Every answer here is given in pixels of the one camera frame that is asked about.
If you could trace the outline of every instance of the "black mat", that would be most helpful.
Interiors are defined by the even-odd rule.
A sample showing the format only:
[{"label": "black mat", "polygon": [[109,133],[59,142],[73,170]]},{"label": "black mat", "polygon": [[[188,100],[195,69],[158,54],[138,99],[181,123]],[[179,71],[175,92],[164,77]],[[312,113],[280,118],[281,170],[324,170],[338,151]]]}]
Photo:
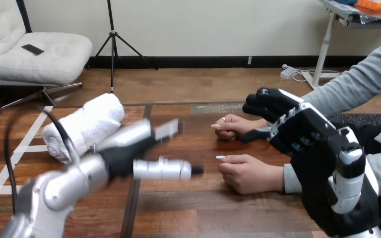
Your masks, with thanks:
[{"label": "black mat", "polygon": [[338,114],[328,119],[330,121],[352,123],[355,125],[381,125],[381,114]]}]

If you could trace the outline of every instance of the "power strip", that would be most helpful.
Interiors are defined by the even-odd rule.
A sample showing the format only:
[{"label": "power strip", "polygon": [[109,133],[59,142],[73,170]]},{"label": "power strip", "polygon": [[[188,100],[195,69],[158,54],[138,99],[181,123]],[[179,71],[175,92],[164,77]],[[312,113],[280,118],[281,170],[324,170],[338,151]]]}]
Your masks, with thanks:
[{"label": "power strip", "polygon": [[282,78],[290,79],[297,73],[297,70],[293,67],[287,67],[285,70],[283,70],[280,74]]}]

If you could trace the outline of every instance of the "orange box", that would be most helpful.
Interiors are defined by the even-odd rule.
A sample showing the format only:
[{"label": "orange box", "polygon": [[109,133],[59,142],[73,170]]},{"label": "orange box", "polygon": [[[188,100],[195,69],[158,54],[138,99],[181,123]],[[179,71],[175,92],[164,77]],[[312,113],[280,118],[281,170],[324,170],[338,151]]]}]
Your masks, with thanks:
[{"label": "orange box", "polygon": [[381,10],[381,0],[357,0],[357,6],[372,10]]}]

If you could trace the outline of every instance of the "hand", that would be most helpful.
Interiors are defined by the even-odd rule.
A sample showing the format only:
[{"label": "hand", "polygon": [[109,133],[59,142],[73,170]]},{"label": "hand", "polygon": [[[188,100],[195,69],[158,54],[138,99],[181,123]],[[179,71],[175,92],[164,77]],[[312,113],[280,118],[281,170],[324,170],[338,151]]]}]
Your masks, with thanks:
[{"label": "hand", "polygon": [[247,120],[233,114],[228,114],[224,118],[226,122],[222,118],[215,122],[221,126],[220,129],[215,130],[215,134],[220,139],[235,140],[236,137],[253,129],[268,126],[268,122],[265,119]]},{"label": "hand", "polygon": [[282,191],[284,167],[268,165],[250,155],[228,155],[218,170],[224,181],[240,194]]}]

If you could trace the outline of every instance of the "white wall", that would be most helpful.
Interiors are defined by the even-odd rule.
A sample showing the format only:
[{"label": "white wall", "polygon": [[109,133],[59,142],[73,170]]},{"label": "white wall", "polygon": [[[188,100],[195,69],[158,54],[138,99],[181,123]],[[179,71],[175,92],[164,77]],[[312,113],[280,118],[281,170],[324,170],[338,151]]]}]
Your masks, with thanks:
[{"label": "white wall", "polygon": [[[33,31],[87,36],[93,54],[109,34],[105,0],[25,4]],[[328,22],[318,0],[112,0],[112,9],[115,29],[146,56],[318,55]],[[380,44],[381,30],[335,23],[328,55],[367,55]],[[119,45],[120,55],[135,55]]]}]

